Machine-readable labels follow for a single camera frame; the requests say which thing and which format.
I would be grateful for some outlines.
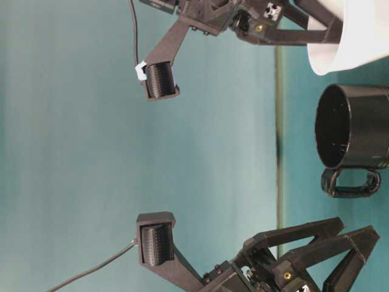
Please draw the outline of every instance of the textured roller pad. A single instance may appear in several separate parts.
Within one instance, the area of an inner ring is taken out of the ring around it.
[[[176,93],[170,62],[147,66],[146,75],[147,89],[151,98],[159,99]]]
[[[143,261],[149,266],[159,266],[174,260],[171,224],[158,224],[142,228]]]

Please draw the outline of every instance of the teal surface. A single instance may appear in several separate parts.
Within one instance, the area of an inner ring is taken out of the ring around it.
[[[136,3],[146,57],[175,17]],[[0,291],[46,291],[171,210],[200,272],[276,227],[275,58],[190,32],[182,94],[148,103],[126,0],[0,4]],[[129,254],[63,291],[179,291]]]
[[[381,171],[383,185],[371,198],[337,200],[325,195],[320,187],[323,165],[315,147],[314,119],[318,100],[331,83],[389,85],[389,59],[377,61],[352,71],[319,77],[314,75],[306,48],[282,48],[279,57],[281,127],[280,165],[283,225],[339,216],[352,231],[372,224],[381,239],[367,266],[362,270],[352,291],[386,291],[389,265],[389,171]],[[342,174],[339,184],[356,186],[365,174],[349,171]],[[295,245],[286,245],[284,252]],[[329,260],[311,270],[322,283],[336,265]]]

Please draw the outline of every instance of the black cable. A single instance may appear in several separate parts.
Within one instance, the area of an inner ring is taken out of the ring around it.
[[[48,290],[47,292],[54,292],[54,291],[57,291],[61,288],[63,288],[64,286],[66,286],[67,284],[70,284],[71,282],[73,281],[76,281],[78,280],[79,278],[82,278],[84,276],[87,276],[89,274],[92,274],[93,272],[96,272],[98,269],[101,269],[102,267],[106,266],[107,264],[111,263],[112,261],[114,261],[115,259],[117,259],[118,257],[124,255],[126,252],[128,252],[131,248],[133,248],[135,245],[137,244],[137,241],[134,239],[127,247],[125,247],[123,250],[121,250],[120,252],[118,252],[116,255],[113,255],[112,257],[110,257],[108,260],[106,260],[105,262],[102,262],[101,264],[83,272],[83,273],[80,273],[80,274],[77,274],[73,277],[71,277],[70,279],[58,284],[57,286],[51,288],[50,290]]]
[[[136,19],[135,7],[133,0],[127,0],[129,5],[129,10],[131,11],[131,16],[133,18],[133,28],[134,28],[134,62],[135,66],[139,64],[139,55],[138,55],[138,21]]]

